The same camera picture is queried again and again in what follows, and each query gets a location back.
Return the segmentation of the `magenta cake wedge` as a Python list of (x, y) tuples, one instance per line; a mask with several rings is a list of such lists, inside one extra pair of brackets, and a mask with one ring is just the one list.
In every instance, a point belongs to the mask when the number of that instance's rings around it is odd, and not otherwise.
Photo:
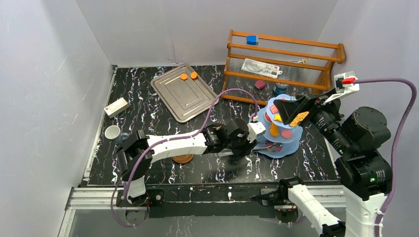
[(283, 144), (282, 143), (266, 143), (265, 149), (268, 152), (280, 152), (282, 150)]

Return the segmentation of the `brown chocolate chip cookie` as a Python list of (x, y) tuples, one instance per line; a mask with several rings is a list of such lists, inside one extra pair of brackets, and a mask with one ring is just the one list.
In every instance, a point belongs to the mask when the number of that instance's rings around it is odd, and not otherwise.
[(297, 127), (309, 115), (309, 112), (299, 113), (289, 124), (290, 127)]

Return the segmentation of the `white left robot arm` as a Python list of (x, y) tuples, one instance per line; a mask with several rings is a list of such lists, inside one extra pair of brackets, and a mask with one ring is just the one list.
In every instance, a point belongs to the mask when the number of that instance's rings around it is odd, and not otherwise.
[(177, 135), (146, 135), (139, 130), (127, 137), (117, 149), (117, 158), (122, 165), (123, 196), (135, 205), (143, 205), (147, 201), (144, 176), (154, 162), (175, 156), (204, 154), (243, 158), (252, 152), (258, 144), (257, 137), (265, 131), (261, 122), (247, 123), (242, 119), (234, 119), (227, 124), (214, 123)]

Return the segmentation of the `orange oval pastry piece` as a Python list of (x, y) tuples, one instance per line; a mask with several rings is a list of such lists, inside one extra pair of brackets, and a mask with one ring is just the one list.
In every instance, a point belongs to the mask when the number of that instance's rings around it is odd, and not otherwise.
[(278, 126), (272, 123), (269, 128), (269, 133), (272, 137), (277, 137), (280, 134)]

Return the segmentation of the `orange yellow pastry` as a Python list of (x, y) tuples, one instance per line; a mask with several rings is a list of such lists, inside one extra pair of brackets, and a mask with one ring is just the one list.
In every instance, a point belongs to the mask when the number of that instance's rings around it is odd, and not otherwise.
[(282, 122), (282, 117), (279, 114), (274, 114), (273, 120), (278, 121), (278, 122)]

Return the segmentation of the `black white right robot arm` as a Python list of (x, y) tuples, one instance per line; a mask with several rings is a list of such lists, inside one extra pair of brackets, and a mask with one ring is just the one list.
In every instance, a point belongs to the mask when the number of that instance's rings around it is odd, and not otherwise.
[(371, 237), (380, 208), (392, 190), (393, 172), (378, 152), (391, 133), (386, 117), (371, 107), (357, 108), (346, 120), (339, 113), (340, 100), (327, 95), (299, 95), (293, 101), (274, 100), (285, 124), (300, 113), (339, 153), (335, 161), (346, 201), (346, 219), (324, 208), (299, 177), (283, 179), (278, 189), (251, 197), (252, 201), (277, 200), (294, 204), (321, 237)]

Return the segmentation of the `small orange round cookie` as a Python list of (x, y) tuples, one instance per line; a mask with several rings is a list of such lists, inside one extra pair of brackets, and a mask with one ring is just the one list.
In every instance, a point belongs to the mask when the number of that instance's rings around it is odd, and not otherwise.
[(192, 72), (192, 73), (190, 74), (190, 77), (191, 77), (191, 79), (197, 79), (198, 74), (197, 74), (196, 72)]

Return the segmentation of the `pink layered cake slice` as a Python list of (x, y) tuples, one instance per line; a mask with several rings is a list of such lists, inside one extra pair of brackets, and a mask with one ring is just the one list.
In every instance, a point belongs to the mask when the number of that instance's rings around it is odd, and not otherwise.
[(271, 106), (269, 107), (269, 111), (270, 111), (272, 114), (278, 114), (278, 113), (279, 113), (278, 108), (275, 106), (275, 104), (274, 104), (274, 103), (272, 103), (272, 104), (271, 104)]

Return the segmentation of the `red sprinkled donut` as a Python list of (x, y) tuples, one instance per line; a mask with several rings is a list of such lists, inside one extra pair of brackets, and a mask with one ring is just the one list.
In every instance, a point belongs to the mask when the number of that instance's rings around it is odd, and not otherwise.
[(272, 120), (267, 113), (265, 113), (264, 118), (268, 123), (272, 123)]

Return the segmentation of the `steel food tongs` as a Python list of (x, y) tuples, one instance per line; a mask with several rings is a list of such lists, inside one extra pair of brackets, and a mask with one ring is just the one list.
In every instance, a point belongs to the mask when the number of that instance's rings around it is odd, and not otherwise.
[[(260, 148), (253, 148), (251, 152), (259, 152), (259, 151), (266, 151), (265, 144), (266, 143), (273, 143), (273, 142), (265, 142), (265, 143), (258, 143), (257, 145), (263, 145)], [(225, 156), (232, 156), (234, 153), (230, 149), (224, 149), (221, 152), (219, 152), (217, 155), (219, 157), (225, 157)]]

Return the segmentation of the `pink round macaron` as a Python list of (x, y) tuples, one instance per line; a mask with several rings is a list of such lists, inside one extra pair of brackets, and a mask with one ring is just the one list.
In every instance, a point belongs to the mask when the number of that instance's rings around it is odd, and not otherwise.
[(290, 129), (283, 128), (283, 129), (281, 130), (281, 136), (282, 136), (284, 139), (291, 139), (291, 138), (292, 138), (292, 136), (293, 136), (293, 132), (292, 132), (292, 130), (290, 130)]

